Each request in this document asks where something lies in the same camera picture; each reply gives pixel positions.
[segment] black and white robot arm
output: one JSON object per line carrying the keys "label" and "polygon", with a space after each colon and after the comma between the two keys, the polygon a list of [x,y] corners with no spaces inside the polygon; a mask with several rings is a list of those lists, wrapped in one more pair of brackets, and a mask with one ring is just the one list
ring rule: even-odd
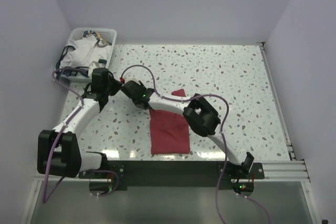
{"label": "black and white robot arm", "polygon": [[163,99],[157,95],[153,89],[147,89],[142,83],[137,81],[128,81],[125,84],[114,79],[108,69],[95,69],[92,74],[91,90],[83,94],[83,105],[78,103],[69,116],[54,127],[52,130],[44,130],[38,138],[38,160],[37,169],[39,173],[46,172],[47,160],[51,146],[56,135],[66,125],[68,119],[73,113],[82,106],[82,109],[71,119],[69,124],[61,134],[58,146],[61,146],[61,152],[54,151],[50,165],[50,175],[62,177],[76,177],[79,172],[95,169],[108,169],[107,157],[103,153],[82,152],[79,149],[79,136],[97,116],[108,102],[108,96],[115,95],[121,90],[126,96],[132,99],[135,106],[142,109],[165,110],[183,115],[191,129],[200,136],[207,136],[223,152],[227,153],[229,162],[234,169],[240,169],[240,172],[248,173],[254,158],[250,153],[238,153],[227,141],[227,151],[225,151],[224,142],[220,135],[215,135],[215,129],[220,123],[217,111],[206,101],[205,98],[195,99],[190,102],[174,102]]}

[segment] wall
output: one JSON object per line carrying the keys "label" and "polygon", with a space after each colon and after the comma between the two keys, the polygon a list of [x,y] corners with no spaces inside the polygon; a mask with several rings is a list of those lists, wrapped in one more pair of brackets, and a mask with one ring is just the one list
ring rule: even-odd
{"label": "wall", "polygon": [[335,0],[291,0],[266,43],[289,135],[329,223],[336,223],[335,17]]}
{"label": "wall", "polygon": [[114,28],[117,43],[266,41],[290,0],[57,0],[72,28]]}
{"label": "wall", "polygon": [[19,223],[36,170],[37,136],[65,94],[51,80],[70,27],[56,0],[0,0],[0,223]]}

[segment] gray wall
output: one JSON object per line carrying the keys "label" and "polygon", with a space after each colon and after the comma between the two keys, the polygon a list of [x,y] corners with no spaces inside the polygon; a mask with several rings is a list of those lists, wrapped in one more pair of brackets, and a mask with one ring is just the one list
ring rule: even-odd
{"label": "gray wall", "polygon": [[266,41],[290,0],[57,0],[72,28],[114,28],[117,43]]}
{"label": "gray wall", "polygon": [[51,71],[70,32],[56,0],[0,0],[0,223],[19,223],[37,136],[58,120]]}
{"label": "gray wall", "polygon": [[324,218],[336,223],[336,2],[291,0],[266,54],[299,158]]}

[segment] folded garment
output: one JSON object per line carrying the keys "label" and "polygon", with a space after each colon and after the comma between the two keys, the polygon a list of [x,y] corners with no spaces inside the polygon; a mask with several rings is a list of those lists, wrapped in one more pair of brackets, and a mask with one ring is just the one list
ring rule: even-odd
{"label": "folded garment", "polygon": [[[172,95],[185,97],[183,89]],[[152,154],[188,154],[190,152],[189,125],[182,115],[163,110],[150,111]]]}
{"label": "folded garment", "polygon": [[92,62],[107,60],[111,51],[111,46],[105,44],[103,47],[97,46],[97,39],[91,35],[79,40],[70,40],[69,45],[75,48],[69,51],[60,62],[60,68],[64,67],[89,67]]}

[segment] white cloth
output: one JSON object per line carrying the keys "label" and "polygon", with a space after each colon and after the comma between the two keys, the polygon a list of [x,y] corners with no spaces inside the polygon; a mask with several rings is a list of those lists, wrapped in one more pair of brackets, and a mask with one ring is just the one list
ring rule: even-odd
{"label": "white cloth", "polygon": [[108,60],[111,54],[111,46],[103,48],[96,46],[97,40],[94,36],[79,40],[70,40],[69,45],[74,46],[76,50],[68,52],[61,61],[60,67],[88,67],[92,62],[98,62],[100,59]]}

